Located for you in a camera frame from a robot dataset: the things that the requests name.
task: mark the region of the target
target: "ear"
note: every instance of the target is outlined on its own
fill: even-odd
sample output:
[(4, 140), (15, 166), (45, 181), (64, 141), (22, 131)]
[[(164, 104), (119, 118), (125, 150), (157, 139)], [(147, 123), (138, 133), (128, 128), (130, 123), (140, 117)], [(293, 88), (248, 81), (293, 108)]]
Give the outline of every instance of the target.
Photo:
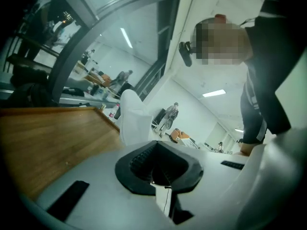
[(223, 24), (225, 24), (226, 23), (226, 15), (224, 15), (224, 14), (216, 14), (215, 15), (215, 20), (214, 20), (214, 22), (215, 23), (223, 23)]

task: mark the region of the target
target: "curved metal frame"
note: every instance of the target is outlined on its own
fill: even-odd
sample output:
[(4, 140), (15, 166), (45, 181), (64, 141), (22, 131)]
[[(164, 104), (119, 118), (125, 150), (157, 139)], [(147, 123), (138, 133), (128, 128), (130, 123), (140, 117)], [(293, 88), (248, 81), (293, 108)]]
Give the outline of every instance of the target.
[(122, 14), (127, 15), (143, 6), (160, 1), (163, 0), (116, 0), (104, 6), (99, 13), (101, 19), (90, 30), (87, 28), (79, 29), (63, 48), (49, 76), (48, 87), (54, 100), (59, 100), (65, 82), (81, 55), (99, 34), (118, 20), (118, 14), (115, 12), (120, 10)]

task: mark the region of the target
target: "black rectangular strip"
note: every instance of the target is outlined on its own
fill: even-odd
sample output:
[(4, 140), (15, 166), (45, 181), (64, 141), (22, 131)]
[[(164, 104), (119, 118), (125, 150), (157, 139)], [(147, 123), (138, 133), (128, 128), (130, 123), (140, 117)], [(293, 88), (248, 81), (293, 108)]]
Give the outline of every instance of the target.
[(224, 160), (223, 162), (221, 162), (221, 164), (226, 165), (228, 167), (234, 168), (234, 169), (238, 169), (238, 170), (242, 170), (244, 165), (241, 163), (235, 163), (235, 162), (230, 162), (230, 161), (226, 161)]
[(89, 186), (83, 181), (75, 181), (47, 210), (58, 220), (65, 221)]

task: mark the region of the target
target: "person in gray clothes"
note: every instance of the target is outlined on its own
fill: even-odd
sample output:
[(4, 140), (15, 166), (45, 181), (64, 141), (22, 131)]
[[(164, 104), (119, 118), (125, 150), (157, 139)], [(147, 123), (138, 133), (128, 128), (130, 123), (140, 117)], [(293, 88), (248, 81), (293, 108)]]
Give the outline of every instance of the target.
[(160, 137), (162, 137), (162, 135), (165, 135), (166, 132), (166, 126), (165, 123), (167, 122), (168, 119), (173, 119), (173, 121), (175, 120), (175, 118), (178, 115), (178, 103), (175, 102), (174, 105), (170, 106), (169, 108), (167, 108), (164, 117), (162, 118), (161, 122), (159, 123), (158, 127), (154, 130), (156, 133), (158, 133), (160, 135)]

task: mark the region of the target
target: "fluorescent light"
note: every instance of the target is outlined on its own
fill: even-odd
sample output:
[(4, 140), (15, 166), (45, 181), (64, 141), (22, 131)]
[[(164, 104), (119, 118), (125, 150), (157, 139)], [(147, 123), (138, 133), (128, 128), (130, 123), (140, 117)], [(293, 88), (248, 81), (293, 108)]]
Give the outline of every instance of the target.
[(203, 97), (215, 96), (220, 94), (226, 94), (225, 90), (217, 90), (210, 93), (203, 94)]
[(241, 132), (241, 133), (244, 133), (244, 131), (243, 131), (243, 130), (241, 130), (241, 129), (237, 129), (237, 128), (235, 128), (235, 131), (237, 131), (237, 132)]
[(131, 42), (130, 42), (128, 36), (127, 36), (127, 33), (126, 33), (125, 29), (121, 28), (121, 32), (123, 33), (123, 35), (124, 35), (124, 37), (125, 37), (125, 39), (127, 41), (127, 44), (129, 45), (129, 47), (132, 48)]

